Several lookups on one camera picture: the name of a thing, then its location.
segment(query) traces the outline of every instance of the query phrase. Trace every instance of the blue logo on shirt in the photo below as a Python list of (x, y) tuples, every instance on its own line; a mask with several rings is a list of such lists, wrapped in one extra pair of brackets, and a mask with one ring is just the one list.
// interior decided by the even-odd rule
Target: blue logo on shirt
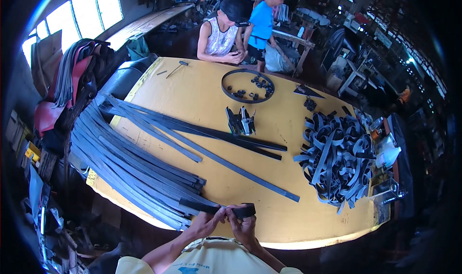
[(199, 268), (180, 267), (178, 270), (181, 271), (182, 274), (195, 274), (199, 271)]

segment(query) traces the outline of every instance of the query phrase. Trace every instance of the yellow table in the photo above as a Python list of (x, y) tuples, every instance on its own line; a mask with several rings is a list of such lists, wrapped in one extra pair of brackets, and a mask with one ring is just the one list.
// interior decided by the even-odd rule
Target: yellow table
[[(182, 65), (166, 79), (180, 60), (188, 62), (189, 66)], [(227, 106), (235, 113), (243, 105), (249, 114), (257, 110), (256, 138), (286, 145), (287, 152), (275, 151), (282, 154), (282, 161), (221, 140), (181, 134), (236, 166), (300, 196), (298, 203), (258, 185), (179, 142), (203, 158), (202, 162), (196, 163), (141, 131), (125, 118), (115, 117), (111, 125), (139, 147), (163, 161), (206, 179), (203, 194), (207, 199), (223, 205), (255, 203), (258, 217), (256, 237), (265, 247), (318, 248), (349, 241), (376, 230), (379, 227), (378, 215), (372, 201), (362, 198), (355, 208), (346, 207), (341, 215), (337, 215), (337, 208), (318, 201), (316, 191), (304, 178), (301, 167), (292, 161), (292, 157), (300, 153), (300, 146), (304, 143), (302, 133), (305, 130), (305, 116), (311, 116), (303, 107), (305, 97), (293, 93), (297, 83), (270, 76), (275, 84), (274, 95), (260, 104), (242, 104), (228, 98), (221, 89), (222, 76), (233, 69), (236, 67), (199, 60), (158, 58), (132, 88), (126, 100), (183, 121), (225, 132), (229, 131), (225, 113)], [(232, 85), (233, 91), (245, 89), (247, 93), (256, 92), (255, 84), (250, 83), (253, 77), (249, 73), (233, 74), (226, 78), (225, 83), (226, 86)], [(316, 99), (316, 110), (325, 114), (336, 110), (339, 115), (344, 115), (341, 107), (346, 106), (353, 112), (351, 105), (319, 93), (326, 99)], [(100, 177), (89, 178), (87, 183), (97, 193), (148, 223), (169, 228), (131, 204)], [(219, 224), (213, 234), (232, 236), (229, 223)]]

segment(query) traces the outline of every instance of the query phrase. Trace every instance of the hand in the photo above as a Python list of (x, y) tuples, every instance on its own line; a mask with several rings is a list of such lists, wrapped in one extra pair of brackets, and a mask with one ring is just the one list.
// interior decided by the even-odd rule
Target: hand
[(215, 215), (200, 212), (193, 224), (184, 231), (184, 234), (191, 240), (208, 237), (218, 225), (218, 222), (225, 223), (225, 208), (221, 207)]
[(242, 52), (239, 51), (230, 52), (223, 56), (223, 62), (238, 64), (243, 60), (242, 55)]
[(246, 204), (241, 204), (239, 206), (229, 205), (226, 207), (226, 214), (228, 215), (228, 220), (231, 223), (231, 229), (234, 237), (236, 237), (236, 239), (241, 242), (245, 248), (252, 251), (260, 246), (257, 238), (255, 238), (255, 224), (257, 217), (255, 217), (255, 215), (247, 217), (240, 222), (232, 211), (232, 209), (245, 208), (246, 206)]

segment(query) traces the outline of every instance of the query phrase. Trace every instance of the window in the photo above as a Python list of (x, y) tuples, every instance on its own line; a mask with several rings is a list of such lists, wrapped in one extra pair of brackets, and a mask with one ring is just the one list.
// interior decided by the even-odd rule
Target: window
[[(107, 28), (123, 19), (119, 0), (69, 0), (51, 12), (30, 35), (43, 39), (62, 30), (61, 48), (66, 51), (81, 38), (96, 38)], [(23, 52), (31, 65), (32, 36), (23, 43)]]

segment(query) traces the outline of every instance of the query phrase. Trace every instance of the plastic bottle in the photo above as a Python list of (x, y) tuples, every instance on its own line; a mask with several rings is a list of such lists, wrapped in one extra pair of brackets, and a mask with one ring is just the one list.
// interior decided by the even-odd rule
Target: plastic bottle
[(384, 151), (380, 152), (377, 155), (376, 166), (377, 168), (385, 167), (386, 169), (390, 167), (395, 161), (398, 155), (401, 152), (401, 147), (397, 148), (387, 148)]

